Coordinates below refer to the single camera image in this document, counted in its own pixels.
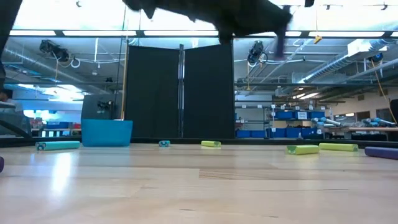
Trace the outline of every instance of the teal bin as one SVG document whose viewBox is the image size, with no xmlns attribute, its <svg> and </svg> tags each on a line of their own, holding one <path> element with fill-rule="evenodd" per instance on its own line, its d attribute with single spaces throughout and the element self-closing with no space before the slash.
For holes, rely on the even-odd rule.
<svg viewBox="0 0 398 224">
<path fill-rule="evenodd" d="M 132 121 L 104 119 L 83 119 L 81 138 L 86 147 L 129 146 L 132 134 Z"/>
</svg>

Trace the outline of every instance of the foam block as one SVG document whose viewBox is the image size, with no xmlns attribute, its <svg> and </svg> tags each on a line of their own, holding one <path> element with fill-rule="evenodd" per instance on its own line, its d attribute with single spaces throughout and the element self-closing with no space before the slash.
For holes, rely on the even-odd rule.
<svg viewBox="0 0 398 224">
<path fill-rule="evenodd" d="M 170 146 L 170 141 L 168 140 L 163 140 L 159 142 L 159 147 L 169 147 Z"/>
<path fill-rule="evenodd" d="M 202 141 L 201 142 L 202 146 L 207 146 L 207 147 L 221 147 L 221 142 L 216 142 L 216 141 Z"/>
<path fill-rule="evenodd" d="M 2 172 L 4 168 L 4 158 L 0 156 L 0 172 Z"/>
<path fill-rule="evenodd" d="M 371 157 L 398 159 L 398 149 L 385 147 L 366 147 L 365 154 Z"/>
<path fill-rule="evenodd" d="M 319 149 L 321 149 L 321 150 L 357 152 L 358 151 L 358 145 L 355 145 L 355 144 L 321 143 L 321 144 L 319 144 Z"/>
<path fill-rule="evenodd" d="M 79 141 L 59 141 L 59 142 L 37 142 L 36 149 L 39 151 L 51 151 L 62 149 L 78 149 Z"/>
<path fill-rule="evenodd" d="M 285 152 L 289 155 L 316 154 L 319 153 L 319 147 L 316 145 L 287 146 Z"/>
</svg>

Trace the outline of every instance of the black room divider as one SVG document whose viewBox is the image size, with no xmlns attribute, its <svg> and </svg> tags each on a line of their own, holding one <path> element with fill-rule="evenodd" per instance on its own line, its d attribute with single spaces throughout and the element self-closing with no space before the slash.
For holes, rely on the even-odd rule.
<svg viewBox="0 0 398 224">
<path fill-rule="evenodd" d="M 185 59 L 182 52 L 129 48 L 125 118 L 133 137 L 233 139 L 232 46 L 189 49 Z"/>
<path fill-rule="evenodd" d="M 129 48 L 125 119 L 135 138 L 178 138 L 179 50 Z"/>
<path fill-rule="evenodd" d="M 185 138 L 235 137 L 232 53 L 230 44 L 185 51 Z"/>
</svg>

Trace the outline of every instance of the black panel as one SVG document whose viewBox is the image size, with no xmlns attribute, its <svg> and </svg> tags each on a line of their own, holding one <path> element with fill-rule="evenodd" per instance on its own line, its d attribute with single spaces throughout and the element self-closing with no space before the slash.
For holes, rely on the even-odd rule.
<svg viewBox="0 0 398 224">
<path fill-rule="evenodd" d="M 14 25 L 21 3 L 22 0 L 0 1 L 0 57 L 9 37 L 10 30 Z M 5 77 L 6 72 L 4 71 L 0 58 L 0 90 L 2 89 Z"/>
<path fill-rule="evenodd" d="M 230 44 L 185 52 L 185 138 L 234 138 L 233 53 Z"/>
<path fill-rule="evenodd" d="M 179 50 L 132 46 L 126 83 L 126 115 L 135 138 L 178 137 Z"/>
<path fill-rule="evenodd" d="M 83 100 L 83 108 L 81 110 L 82 119 L 120 119 L 121 116 L 122 94 L 106 95 L 87 95 Z M 105 108 L 98 107 L 98 103 L 112 102 L 113 106 Z"/>
</svg>

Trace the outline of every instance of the teal foam tube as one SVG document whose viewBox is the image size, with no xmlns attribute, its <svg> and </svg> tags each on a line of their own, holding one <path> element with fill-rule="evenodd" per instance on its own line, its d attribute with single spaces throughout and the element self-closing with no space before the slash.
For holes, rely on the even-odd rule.
<svg viewBox="0 0 398 224">
<path fill-rule="evenodd" d="M 62 149 L 78 149 L 79 141 L 59 141 L 59 142 L 37 142 L 36 149 L 39 151 L 51 151 Z"/>
</svg>

